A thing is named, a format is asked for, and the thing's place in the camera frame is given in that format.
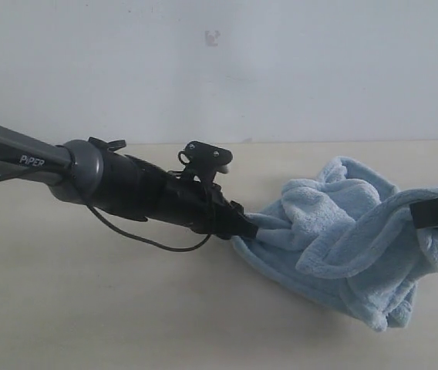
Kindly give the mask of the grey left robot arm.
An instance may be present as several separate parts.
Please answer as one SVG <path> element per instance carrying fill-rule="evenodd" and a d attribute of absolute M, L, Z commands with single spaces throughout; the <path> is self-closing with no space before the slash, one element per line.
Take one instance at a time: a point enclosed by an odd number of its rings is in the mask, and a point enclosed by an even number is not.
<path fill-rule="evenodd" d="M 125 140 L 94 137 L 54 146 L 0 126 L 0 180 L 44 183 L 58 200 L 127 220 L 158 220 L 225 240 L 256 237 L 258 226 L 214 181 L 227 172 L 231 151 L 192 141 L 178 153 L 184 168 L 174 171 L 121 154 L 125 147 Z"/>

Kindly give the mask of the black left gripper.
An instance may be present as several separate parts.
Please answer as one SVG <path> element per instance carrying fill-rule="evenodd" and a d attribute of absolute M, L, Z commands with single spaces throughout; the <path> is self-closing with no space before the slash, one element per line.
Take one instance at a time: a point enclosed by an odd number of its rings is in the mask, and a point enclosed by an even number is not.
<path fill-rule="evenodd" d="M 187 227 L 197 234 L 255 239 L 258 225 L 221 187 L 182 178 L 145 160 L 104 150 L 103 175 L 90 196 L 96 208 L 128 220 L 149 219 Z"/>

